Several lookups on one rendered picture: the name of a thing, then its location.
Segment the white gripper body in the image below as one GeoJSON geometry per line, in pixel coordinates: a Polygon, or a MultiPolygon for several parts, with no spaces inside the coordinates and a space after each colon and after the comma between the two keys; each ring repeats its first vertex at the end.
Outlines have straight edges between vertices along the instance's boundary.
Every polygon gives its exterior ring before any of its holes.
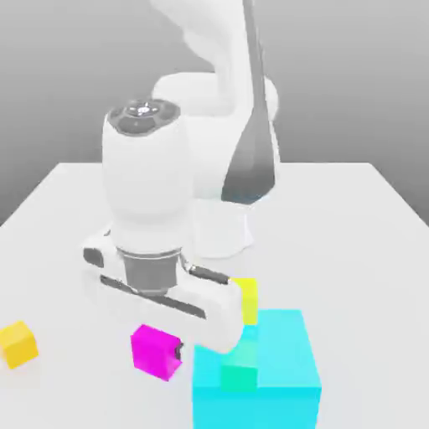
{"type": "Polygon", "coordinates": [[[96,309],[124,324],[142,324],[172,334],[184,343],[199,344],[218,353],[230,352],[243,331],[241,290],[234,284],[222,285],[177,270],[178,285],[167,297],[190,304],[187,312],[173,305],[154,302],[131,291],[101,282],[94,268],[85,269],[85,294],[96,309]]]}

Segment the small magenta cube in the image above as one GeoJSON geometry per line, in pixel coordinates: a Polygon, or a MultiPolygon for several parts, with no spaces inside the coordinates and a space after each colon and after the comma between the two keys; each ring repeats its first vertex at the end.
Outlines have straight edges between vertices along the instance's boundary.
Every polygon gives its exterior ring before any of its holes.
{"type": "Polygon", "coordinates": [[[162,330],[141,325],[131,335],[134,367],[160,380],[169,381],[182,364],[174,358],[180,338],[162,330]]]}

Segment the small lemon yellow cube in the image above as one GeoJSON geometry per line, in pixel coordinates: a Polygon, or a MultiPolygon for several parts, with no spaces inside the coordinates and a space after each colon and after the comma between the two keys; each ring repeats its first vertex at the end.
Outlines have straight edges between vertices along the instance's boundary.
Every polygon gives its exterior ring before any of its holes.
{"type": "Polygon", "coordinates": [[[255,278],[233,277],[232,282],[241,290],[241,310],[244,325],[257,325],[258,319],[258,286],[255,278]]]}

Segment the small green cube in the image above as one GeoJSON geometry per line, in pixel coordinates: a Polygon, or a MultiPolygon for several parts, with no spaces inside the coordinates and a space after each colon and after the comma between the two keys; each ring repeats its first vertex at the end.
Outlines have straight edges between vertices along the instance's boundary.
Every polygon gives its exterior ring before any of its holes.
{"type": "Polygon", "coordinates": [[[245,326],[237,345],[221,358],[220,383],[224,391],[249,392],[257,387],[258,329],[245,326]]]}

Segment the small amber cube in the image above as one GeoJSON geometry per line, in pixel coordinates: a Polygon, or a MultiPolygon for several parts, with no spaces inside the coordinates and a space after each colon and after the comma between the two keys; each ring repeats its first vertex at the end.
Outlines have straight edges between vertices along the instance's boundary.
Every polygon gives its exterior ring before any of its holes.
{"type": "Polygon", "coordinates": [[[15,369],[39,355],[34,334],[24,321],[0,329],[0,355],[15,369]]]}

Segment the large cyan box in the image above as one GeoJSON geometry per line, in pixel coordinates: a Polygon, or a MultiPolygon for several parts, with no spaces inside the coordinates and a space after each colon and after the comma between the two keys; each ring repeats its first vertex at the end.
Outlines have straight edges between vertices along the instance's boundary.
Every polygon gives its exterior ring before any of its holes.
{"type": "Polygon", "coordinates": [[[315,429],[322,384],[302,313],[258,313],[257,387],[221,388],[223,354],[194,349],[193,429],[315,429]]]}

